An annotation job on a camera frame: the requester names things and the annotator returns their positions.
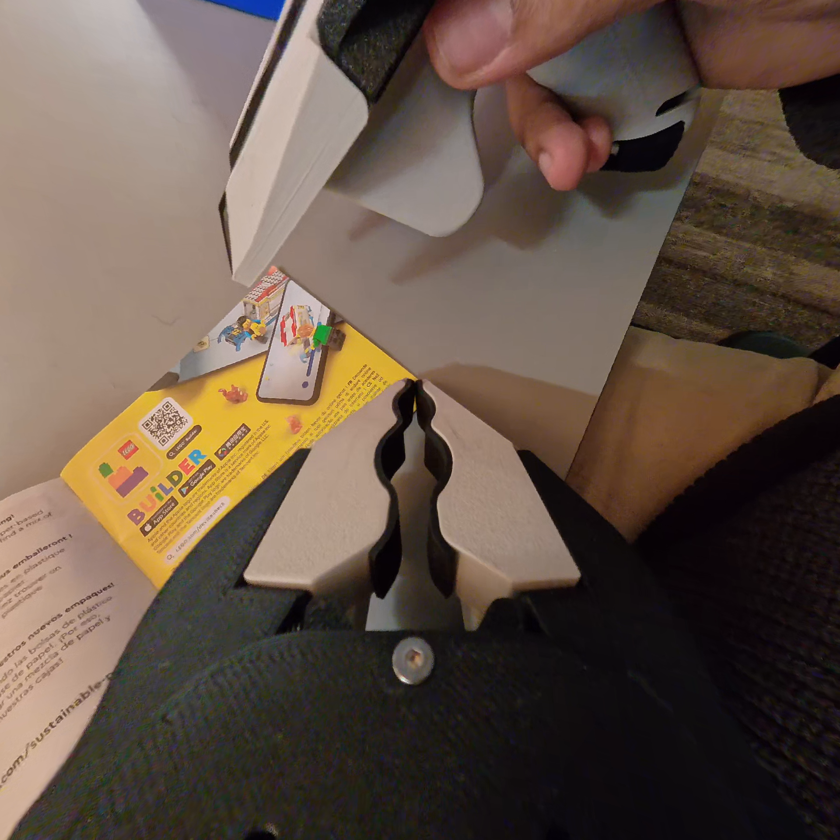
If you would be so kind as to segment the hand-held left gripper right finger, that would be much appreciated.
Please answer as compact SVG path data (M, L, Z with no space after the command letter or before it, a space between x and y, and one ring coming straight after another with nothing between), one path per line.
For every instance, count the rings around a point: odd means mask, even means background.
M416 386L424 463L435 478L429 570L465 624L490 605L577 585L581 572L513 443L427 381Z

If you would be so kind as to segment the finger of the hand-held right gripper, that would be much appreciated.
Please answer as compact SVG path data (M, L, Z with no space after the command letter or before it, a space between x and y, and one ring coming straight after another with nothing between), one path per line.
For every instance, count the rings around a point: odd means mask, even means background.
M220 214L232 278L256 281L368 122L367 98L329 57L328 2L285 2L229 147Z

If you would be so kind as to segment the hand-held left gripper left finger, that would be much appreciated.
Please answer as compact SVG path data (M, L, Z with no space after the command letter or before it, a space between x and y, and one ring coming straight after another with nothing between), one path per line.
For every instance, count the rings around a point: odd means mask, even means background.
M403 556L392 478L415 389L396 382L309 449L245 570L249 584L336 599L389 592Z

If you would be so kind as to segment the instruction booklet with yellow back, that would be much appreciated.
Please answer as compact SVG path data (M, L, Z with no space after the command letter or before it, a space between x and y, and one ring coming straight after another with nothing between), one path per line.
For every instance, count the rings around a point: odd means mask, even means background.
M75 747L194 545L297 450L409 375L273 269L59 478L2 501L2 838Z

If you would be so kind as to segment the person's right hand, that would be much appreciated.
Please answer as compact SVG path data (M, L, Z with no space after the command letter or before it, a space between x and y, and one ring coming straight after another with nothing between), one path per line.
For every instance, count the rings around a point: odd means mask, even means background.
M640 13L645 1L436 2L423 33L438 75L456 89L505 84L511 128L552 189L575 189L603 168L612 132L577 119L527 71L586 36ZM675 3L707 88L773 90L838 74L838 1Z

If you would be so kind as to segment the person's beige pants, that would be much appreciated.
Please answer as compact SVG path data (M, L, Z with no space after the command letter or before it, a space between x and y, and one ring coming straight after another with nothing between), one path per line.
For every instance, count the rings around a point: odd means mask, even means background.
M633 542L716 463L838 389L815 360L631 327L566 481Z

